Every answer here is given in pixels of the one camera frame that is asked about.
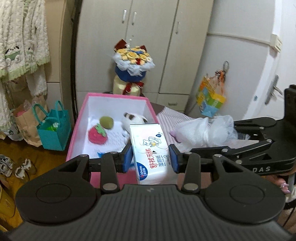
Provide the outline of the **person's hand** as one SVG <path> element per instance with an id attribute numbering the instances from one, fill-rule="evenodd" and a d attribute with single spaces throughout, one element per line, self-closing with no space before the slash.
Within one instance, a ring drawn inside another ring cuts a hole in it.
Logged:
<path id="1" fill-rule="evenodd" d="M 284 194 L 290 194 L 289 185 L 287 182 L 276 175 L 269 175 L 265 177 L 266 180 L 278 186 Z"/>

